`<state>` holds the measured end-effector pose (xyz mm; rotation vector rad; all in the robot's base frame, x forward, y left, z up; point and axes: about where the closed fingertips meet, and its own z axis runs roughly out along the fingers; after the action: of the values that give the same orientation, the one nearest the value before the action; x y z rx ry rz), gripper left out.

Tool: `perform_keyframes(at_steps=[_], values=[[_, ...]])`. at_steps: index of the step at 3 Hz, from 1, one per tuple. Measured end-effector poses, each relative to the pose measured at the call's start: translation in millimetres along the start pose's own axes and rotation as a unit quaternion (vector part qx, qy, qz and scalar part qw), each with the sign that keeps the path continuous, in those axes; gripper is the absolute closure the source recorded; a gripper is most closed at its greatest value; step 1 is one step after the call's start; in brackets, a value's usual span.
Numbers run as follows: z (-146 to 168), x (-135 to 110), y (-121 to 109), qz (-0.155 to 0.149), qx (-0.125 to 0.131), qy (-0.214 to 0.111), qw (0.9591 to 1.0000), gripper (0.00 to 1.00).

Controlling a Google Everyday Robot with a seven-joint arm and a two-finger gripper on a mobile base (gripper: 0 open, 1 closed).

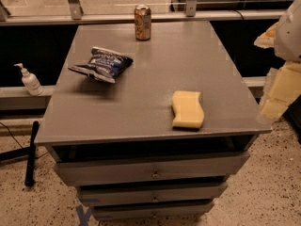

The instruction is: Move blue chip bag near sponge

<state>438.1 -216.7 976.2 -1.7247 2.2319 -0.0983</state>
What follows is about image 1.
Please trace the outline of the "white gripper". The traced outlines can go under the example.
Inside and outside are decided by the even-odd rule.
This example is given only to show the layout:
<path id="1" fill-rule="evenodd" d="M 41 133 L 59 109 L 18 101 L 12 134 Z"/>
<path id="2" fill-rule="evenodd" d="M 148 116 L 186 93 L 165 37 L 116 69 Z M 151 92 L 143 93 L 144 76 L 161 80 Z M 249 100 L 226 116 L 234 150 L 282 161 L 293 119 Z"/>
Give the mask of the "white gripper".
<path id="1" fill-rule="evenodd" d="M 259 35 L 254 45 L 274 47 L 275 55 L 286 60 L 279 69 L 269 71 L 263 86 L 257 120 L 272 123 L 301 95 L 301 0 L 294 0 L 278 23 Z"/>

